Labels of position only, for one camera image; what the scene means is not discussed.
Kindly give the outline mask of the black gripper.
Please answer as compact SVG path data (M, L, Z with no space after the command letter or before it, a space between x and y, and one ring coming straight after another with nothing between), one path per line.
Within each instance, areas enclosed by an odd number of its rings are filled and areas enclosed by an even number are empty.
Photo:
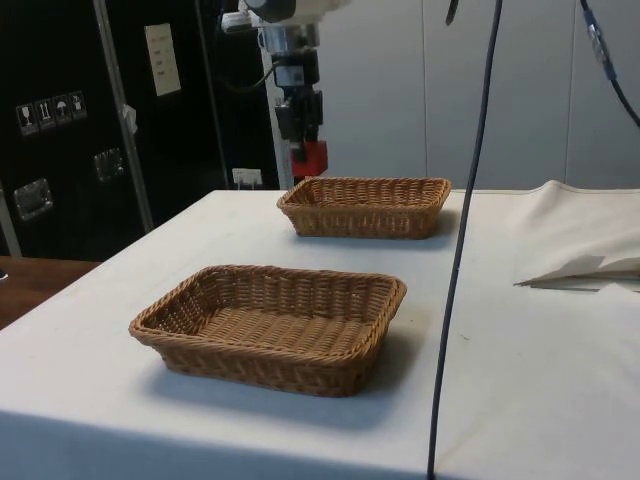
M275 84L283 90L312 87L320 81L316 49L273 54L272 65ZM320 127L324 122L323 92L313 88L304 91L301 94L300 106L301 117L290 102L277 104L275 113L281 137L288 143L293 160L304 163L304 139L307 142L317 142Z

